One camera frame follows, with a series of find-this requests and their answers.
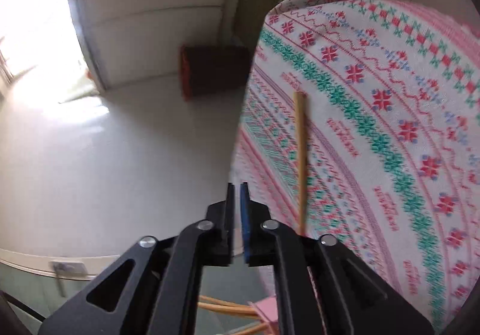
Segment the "patterned red green tablecloth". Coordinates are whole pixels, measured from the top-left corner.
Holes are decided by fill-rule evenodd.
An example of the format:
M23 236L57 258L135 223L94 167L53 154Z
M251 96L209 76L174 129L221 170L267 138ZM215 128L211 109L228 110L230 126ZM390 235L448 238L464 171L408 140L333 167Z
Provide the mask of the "patterned red green tablecloth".
M306 234L330 233L431 322L479 332L479 35L400 0L283 0L264 18L232 163Z

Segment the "dark red-rimmed waste bin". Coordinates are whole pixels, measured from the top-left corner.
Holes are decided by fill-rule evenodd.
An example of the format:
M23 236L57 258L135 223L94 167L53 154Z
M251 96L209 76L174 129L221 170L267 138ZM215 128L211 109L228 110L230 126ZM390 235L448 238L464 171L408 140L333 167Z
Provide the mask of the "dark red-rimmed waste bin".
M245 86L252 56L247 47L183 46L180 86L185 100Z

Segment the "pink perforated utensil holder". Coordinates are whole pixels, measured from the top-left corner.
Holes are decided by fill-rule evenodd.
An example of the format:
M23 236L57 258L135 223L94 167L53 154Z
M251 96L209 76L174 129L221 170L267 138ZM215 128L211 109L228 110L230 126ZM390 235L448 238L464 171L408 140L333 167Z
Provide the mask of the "pink perforated utensil holder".
M259 316L260 321L267 325L268 334L279 334L278 304L276 296L271 296L257 302L249 302L249 306Z

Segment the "wooden chopstick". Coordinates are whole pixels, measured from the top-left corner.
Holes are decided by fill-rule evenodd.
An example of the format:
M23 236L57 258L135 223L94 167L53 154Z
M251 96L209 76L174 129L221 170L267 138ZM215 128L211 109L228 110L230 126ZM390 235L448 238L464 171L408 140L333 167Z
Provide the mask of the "wooden chopstick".
M294 93L295 133L297 141L298 164L298 233L306 235L308 206L308 170L307 170L307 130L305 125L305 95L301 91Z
M200 295L199 296L199 301L201 301L203 303L212 303L212 304L217 304L217 305L222 305L222 306L234 306L234 307L242 307L242 308L250 307L250 305L233 303L233 302L224 301L224 300L214 298L214 297L208 297L208 296L205 296L205 295Z
M249 306L225 306L212 303L198 303L198 308L216 312L223 315L232 315L240 317L259 318L256 310Z

